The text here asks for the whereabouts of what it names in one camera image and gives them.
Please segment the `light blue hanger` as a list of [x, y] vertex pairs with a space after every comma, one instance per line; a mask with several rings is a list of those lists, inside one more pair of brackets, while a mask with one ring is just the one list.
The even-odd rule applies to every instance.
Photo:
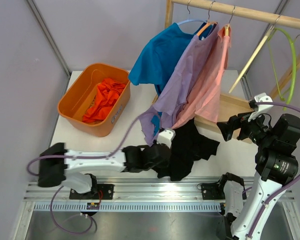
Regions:
[[177, 23], [178, 26], [181, 26], [181, 25], [184, 25], [184, 24], [187, 24], [187, 23], [192, 23], [192, 22], [199, 22], [199, 23], [206, 23], [207, 22], [204, 19], [190, 18], [190, 16], [191, 16], [191, 11], [189, 9], [190, 2], [191, 2], [191, 0], [188, 0], [187, 5], [186, 5], [187, 11], [188, 11], [188, 17], [187, 17], [186, 20], [178, 22]]

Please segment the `pink t shirt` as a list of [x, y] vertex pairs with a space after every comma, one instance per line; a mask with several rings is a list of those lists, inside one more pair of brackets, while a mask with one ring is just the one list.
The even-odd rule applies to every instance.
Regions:
[[186, 99], [186, 104], [177, 115], [173, 129], [182, 127], [195, 116], [212, 123], [218, 121], [221, 83], [228, 64], [232, 31], [230, 26], [230, 35], [224, 36], [224, 27], [218, 31], [206, 63]]

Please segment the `orange t shirt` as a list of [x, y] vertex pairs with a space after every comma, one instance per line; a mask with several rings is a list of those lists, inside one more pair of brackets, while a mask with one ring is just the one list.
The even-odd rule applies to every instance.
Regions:
[[82, 121], [91, 124], [96, 121], [105, 120], [125, 87], [125, 83], [113, 80], [112, 78], [104, 78], [97, 85], [94, 103], [84, 113]]

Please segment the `cream yellow hanger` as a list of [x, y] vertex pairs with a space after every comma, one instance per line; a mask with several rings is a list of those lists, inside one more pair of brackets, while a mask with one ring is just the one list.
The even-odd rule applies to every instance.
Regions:
[[223, 36], [224, 36], [224, 37], [226, 37], [226, 36], [229, 37], [229, 36], [230, 36], [230, 23], [231, 23], [232, 18], [233, 18], [233, 16], [234, 16], [235, 10], [236, 10], [236, 6], [234, 5], [234, 6], [233, 6], [233, 9], [232, 9], [231, 17], [230, 17], [230, 19], [229, 19], [229, 21], [228, 21], [228, 24], [226, 24], [226, 25], [224, 26], [224, 32], [223, 32]]

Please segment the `orange brown hanger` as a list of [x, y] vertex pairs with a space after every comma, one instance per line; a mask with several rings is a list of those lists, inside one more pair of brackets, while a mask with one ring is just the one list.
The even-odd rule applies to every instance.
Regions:
[[217, 24], [216, 21], [210, 21], [210, 11], [211, 11], [211, 8], [212, 8], [212, 6], [213, 6], [213, 4], [214, 4], [215, 2], [216, 2], [216, 1], [213, 0], [213, 1], [211, 2], [210, 6], [209, 6], [209, 9], [208, 9], [208, 20], [207, 20], [206, 24], [205, 24], [201, 29], [199, 29], [199, 31], [196, 33], [196, 35], [197, 35], [198, 37], [200, 37], [200, 35], [201, 35], [201, 34], [202, 34], [209, 26]]

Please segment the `orange plastic basket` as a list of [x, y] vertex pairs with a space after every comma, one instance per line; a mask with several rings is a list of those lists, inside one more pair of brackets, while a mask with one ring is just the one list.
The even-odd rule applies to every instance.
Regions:
[[[58, 113], [80, 131], [97, 137], [107, 136], [114, 128], [130, 99], [131, 91], [128, 75], [127, 70], [105, 63], [89, 65], [59, 101]], [[104, 79], [112, 79], [125, 84], [125, 87], [105, 119], [84, 122], [84, 115], [96, 102], [98, 85]]]

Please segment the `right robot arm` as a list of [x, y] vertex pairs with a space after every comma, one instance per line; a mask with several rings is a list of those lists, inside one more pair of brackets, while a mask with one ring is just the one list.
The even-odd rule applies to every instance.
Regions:
[[292, 153], [300, 139], [300, 118], [286, 113], [270, 127], [264, 125], [265, 114], [248, 120], [250, 115], [249, 112], [240, 113], [227, 122], [217, 123], [225, 141], [231, 139], [235, 130], [240, 130], [238, 140], [249, 138], [258, 146], [250, 193], [245, 192], [243, 178], [229, 172], [217, 182], [199, 185], [204, 200], [225, 199], [216, 230], [220, 240], [260, 239], [276, 202], [299, 169]]

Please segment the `wooden clothes rack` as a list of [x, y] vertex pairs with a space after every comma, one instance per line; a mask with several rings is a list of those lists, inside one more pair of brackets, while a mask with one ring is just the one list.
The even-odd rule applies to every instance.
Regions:
[[[191, 0], [189, 7], [209, 10], [211, 2], [211, 0]], [[164, 22], [165, 28], [169, 27], [172, 24], [174, 4], [187, 6], [187, 3], [188, 0], [168, 0], [166, 2], [166, 13]], [[234, 5], [215, 2], [212, 5], [211, 11], [231, 15], [233, 7]], [[236, 6], [233, 16], [268, 23], [271, 26], [275, 23], [279, 15], [281, 14], [275, 14]], [[275, 27], [276, 26], [284, 26], [300, 30], [300, 18], [281, 15]], [[237, 111], [247, 111], [249, 109], [249, 104], [246, 100], [232, 96], [230, 95], [230, 93], [222, 93], [220, 97], [220, 102], [220, 120], [224, 120], [226, 117], [230, 117], [231, 114], [235, 114]]]

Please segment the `white hanger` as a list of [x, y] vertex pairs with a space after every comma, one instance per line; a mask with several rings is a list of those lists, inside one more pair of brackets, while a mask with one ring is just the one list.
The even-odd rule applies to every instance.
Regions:
[[251, 66], [252, 62], [254, 61], [254, 59], [256, 58], [256, 56], [258, 55], [258, 53], [260, 52], [260, 50], [264, 46], [264, 44], [266, 43], [266, 41], [269, 38], [270, 34], [273, 32], [273, 30], [275, 28], [275, 25], [278, 22], [278, 20], [280, 19], [280, 17], [281, 17], [281, 15], [279, 15], [277, 17], [277, 19], [275, 20], [274, 24], [272, 24], [268, 28], [268, 30], [266, 31], [266, 33], [264, 34], [264, 36], [262, 37], [262, 39], [258, 43], [257, 47], [255, 48], [255, 50], [253, 51], [252, 55], [250, 56], [250, 58], [246, 62], [245, 66], [243, 67], [243, 69], [241, 70], [241, 72], [238, 74], [237, 79], [235, 80], [235, 82], [233, 83], [233, 85], [231, 86], [231, 88], [229, 89], [229, 91], [228, 91], [229, 94], [233, 92], [233, 90], [235, 89], [235, 87], [237, 86], [237, 84], [240, 82], [240, 80], [242, 79], [242, 77], [244, 76], [244, 74], [248, 71], [248, 69]]

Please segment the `aluminium mounting rail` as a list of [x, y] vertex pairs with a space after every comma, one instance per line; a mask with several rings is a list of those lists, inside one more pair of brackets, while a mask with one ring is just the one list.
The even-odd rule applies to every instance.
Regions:
[[214, 213], [226, 209], [220, 191], [206, 189], [213, 177], [188, 177], [181, 182], [156, 178], [102, 177], [97, 180], [100, 193], [79, 196], [64, 187], [40, 188], [29, 182], [22, 201], [14, 240], [25, 240], [35, 211], [54, 212], [172, 212]]

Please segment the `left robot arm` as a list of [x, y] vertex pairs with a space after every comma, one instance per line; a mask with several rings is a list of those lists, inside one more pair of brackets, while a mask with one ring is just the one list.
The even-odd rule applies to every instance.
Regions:
[[114, 186], [98, 184], [92, 171], [140, 173], [169, 165], [171, 149], [165, 144], [127, 146], [116, 153], [82, 152], [65, 148], [59, 142], [40, 154], [40, 188], [70, 188], [71, 200], [111, 200]]

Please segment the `lime green hanger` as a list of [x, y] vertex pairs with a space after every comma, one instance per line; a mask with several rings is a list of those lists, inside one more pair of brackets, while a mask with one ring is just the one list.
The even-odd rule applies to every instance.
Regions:
[[[279, 99], [284, 102], [285, 104], [289, 105], [293, 99], [296, 83], [297, 83], [297, 72], [300, 69], [300, 53], [297, 54], [295, 42], [297, 38], [300, 36], [297, 35], [295, 39], [292, 39], [290, 34], [284, 30], [283, 28], [275, 27], [274, 25], [270, 28], [270, 34], [267, 37], [266, 44], [269, 51], [271, 66], [274, 74], [275, 79], [275, 87], [270, 92], [271, 98], [276, 98], [277, 96]], [[289, 43], [289, 49], [291, 53], [291, 65], [290, 67], [285, 71], [285, 73], [281, 76], [281, 78], [278, 78], [276, 65], [275, 65], [275, 59], [273, 56], [273, 51], [271, 49], [270, 41], [275, 35], [276, 32], [281, 32], [286, 37], [288, 43]]]

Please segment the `black t shirt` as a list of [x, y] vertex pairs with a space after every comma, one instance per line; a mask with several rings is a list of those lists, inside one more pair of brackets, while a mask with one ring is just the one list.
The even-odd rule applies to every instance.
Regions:
[[195, 120], [191, 119], [175, 130], [168, 167], [153, 170], [159, 179], [169, 177], [172, 182], [181, 181], [191, 173], [195, 161], [207, 161], [210, 156], [215, 156], [219, 144], [219, 141], [200, 134]]

